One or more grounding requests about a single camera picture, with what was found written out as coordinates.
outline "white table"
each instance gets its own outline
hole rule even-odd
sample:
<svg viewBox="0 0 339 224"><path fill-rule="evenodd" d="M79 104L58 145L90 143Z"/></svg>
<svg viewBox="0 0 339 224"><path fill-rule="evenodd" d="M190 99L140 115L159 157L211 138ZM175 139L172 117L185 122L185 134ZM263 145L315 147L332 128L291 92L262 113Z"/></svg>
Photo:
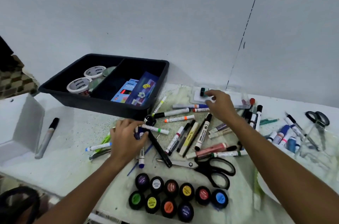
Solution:
<svg viewBox="0 0 339 224"><path fill-rule="evenodd" d="M191 87L166 84L159 98L162 98L165 93L173 93L173 95L166 100L160 111L170 109L173 103L188 102L187 95L191 90ZM312 123L305 117L304 113L306 111L321 111L330 119L332 131L339 134L339 126L335 125L339 116L338 108L265 96L249 96L255 98L258 104L263 105L262 119L280 119L276 123L262 126L260 132L263 135L267 135L285 125L283 120L285 111L290 113L302 127L305 127L305 130L309 130ZM42 159L36 160L32 154L26 154L0 166L0 173L48 193L61 197L66 196L106 159L106 157L101 157L90 163L88 160L90 154L85 152L84 149L87 146L99 144L118 117L65 107L48 94L40 93L35 98L46 109L42 136L54 117L60 118L59 126ZM196 113L197 121L201 122L205 115L206 113ZM159 137L159 142L163 148L167 147L169 141L183 123L157 123L156 126L158 127L166 127L167 129L170 127L168 136L161 135ZM218 123L219 121L214 119L211 126L214 127ZM203 147L225 140L230 145L237 141L234 135L225 136L213 141L207 140ZM209 181L201 174L184 167L174 166L168 169L163 163L157 162L156 157L157 153L153 148L145 156L143 172L188 182L198 181L201 185L210 185ZM215 210L202 210L201 217L196 220L197 223L292 223L285 210L267 196L263 199L262 210L254 210L252 207L254 165L251 159L247 156L230 158L229 161L234 164L237 174L234 177L230 177L230 204L227 214ZM175 220L159 219L159 217L145 214L143 211L134 211L127 208L128 197L131 193L135 176L139 172L136 169L130 176L126 176L134 163L129 163L114 179L96 205L96 210L133 224L157 223L160 221L162 223L176 223L177 221Z"/></svg>

